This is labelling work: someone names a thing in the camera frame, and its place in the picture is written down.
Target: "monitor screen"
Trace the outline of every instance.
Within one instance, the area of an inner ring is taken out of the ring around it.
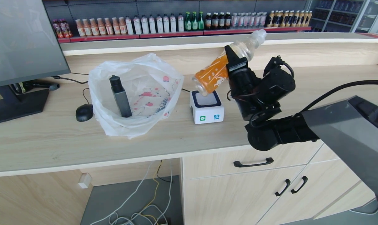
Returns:
[[[0,0],[0,86],[66,73],[42,0]]]

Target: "black handle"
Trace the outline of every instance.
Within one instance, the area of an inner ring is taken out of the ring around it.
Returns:
[[[235,167],[237,167],[237,168],[249,168],[249,167],[268,165],[268,164],[271,164],[271,163],[274,162],[274,160],[271,157],[270,158],[266,158],[265,161],[266,162],[263,162],[263,163],[250,164],[250,165],[243,165],[241,162],[235,161],[235,162],[233,162],[233,165],[235,165]]]
[[[283,191],[282,191],[281,193],[275,192],[275,195],[276,195],[276,196],[281,196],[281,195],[286,191],[286,189],[289,187],[289,185],[290,185],[290,180],[289,180],[289,179],[286,179],[285,182],[286,182],[286,187],[285,187],[285,189],[283,189]]]
[[[303,179],[303,184],[300,186],[300,188],[299,188],[297,191],[295,191],[294,189],[292,189],[292,190],[290,191],[292,194],[296,194],[297,192],[299,192],[300,189],[301,189],[301,188],[307,183],[307,181],[309,180],[306,176],[303,176],[302,179]]]

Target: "white scanner box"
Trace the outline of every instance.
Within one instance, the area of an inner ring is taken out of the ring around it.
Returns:
[[[190,108],[193,111],[195,124],[224,121],[224,106],[216,91],[203,96],[198,91],[190,92]]]

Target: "black mouse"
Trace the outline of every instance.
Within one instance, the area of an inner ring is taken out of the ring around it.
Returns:
[[[76,109],[76,120],[79,122],[88,121],[93,117],[93,105],[84,104]]]

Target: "red shelf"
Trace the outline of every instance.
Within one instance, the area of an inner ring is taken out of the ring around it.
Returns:
[[[95,40],[123,40],[123,39],[138,39],[138,34],[132,35],[103,35],[103,36],[89,36],[89,37],[71,37],[71,42],[85,42]]]
[[[69,38],[58,38],[59,43],[70,43],[71,40]]]
[[[253,28],[253,29],[237,29],[237,30],[205,30],[204,35],[213,34],[243,34],[251,33],[255,30],[264,29],[267,33],[273,31],[300,31],[300,30],[311,30],[311,27],[264,27],[264,28]]]
[[[166,37],[184,37],[184,36],[199,36],[203,35],[203,31],[184,31],[175,33],[161,33],[161,34],[141,34],[140,38],[166,38]]]

